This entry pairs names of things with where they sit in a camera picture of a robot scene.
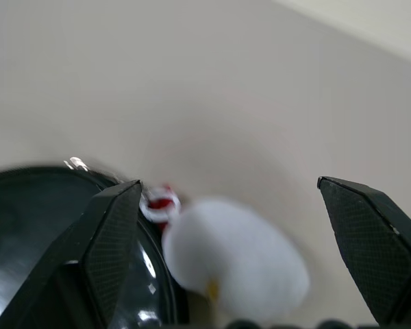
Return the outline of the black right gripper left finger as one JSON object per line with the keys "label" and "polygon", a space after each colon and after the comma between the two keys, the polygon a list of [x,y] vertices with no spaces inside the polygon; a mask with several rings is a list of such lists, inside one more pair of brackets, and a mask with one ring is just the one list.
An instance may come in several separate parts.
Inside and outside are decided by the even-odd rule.
{"label": "black right gripper left finger", "polygon": [[0,315],[0,329],[107,329],[128,270],[138,180],[96,194],[44,253]]}

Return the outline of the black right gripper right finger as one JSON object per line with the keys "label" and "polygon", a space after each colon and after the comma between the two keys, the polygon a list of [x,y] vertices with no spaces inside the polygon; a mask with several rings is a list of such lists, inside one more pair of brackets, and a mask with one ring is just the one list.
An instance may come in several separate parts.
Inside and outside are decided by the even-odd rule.
{"label": "black right gripper right finger", "polygon": [[411,326],[411,219],[385,193],[321,176],[317,182],[344,264],[381,326]]}

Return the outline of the black zippered pouch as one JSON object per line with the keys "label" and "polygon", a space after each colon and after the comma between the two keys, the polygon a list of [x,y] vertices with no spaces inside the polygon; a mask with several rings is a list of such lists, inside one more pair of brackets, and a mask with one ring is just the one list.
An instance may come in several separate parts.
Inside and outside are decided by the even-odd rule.
{"label": "black zippered pouch", "polygon": [[[135,180],[69,165],[0,171],[0,315],[91,199],[130,181]],[[138,204],[127,275],[107,329],[176,329],[188,323],[186,294],[164,262],[161,237]]]}

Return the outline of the white fluffy pompom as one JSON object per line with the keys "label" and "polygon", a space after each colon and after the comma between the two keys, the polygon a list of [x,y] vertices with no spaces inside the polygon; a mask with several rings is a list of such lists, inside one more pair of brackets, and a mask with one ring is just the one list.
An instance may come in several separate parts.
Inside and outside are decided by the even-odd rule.
{"label": "white fluffy pompom", "polygon": [[286,235],[228,198],[206,197],[183,208],[165,229],[162,249],[178,285],[239,319],[285,317],[310,290],[304,259]]}

